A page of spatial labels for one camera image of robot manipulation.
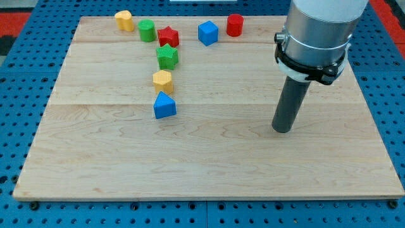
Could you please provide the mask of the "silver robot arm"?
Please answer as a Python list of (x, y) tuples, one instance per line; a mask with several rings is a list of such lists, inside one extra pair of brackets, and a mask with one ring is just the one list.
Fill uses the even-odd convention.
[(367, 0), (291, 0), (275, 60), (291, 79), (330, 85), (343, 72), (352, 34)]

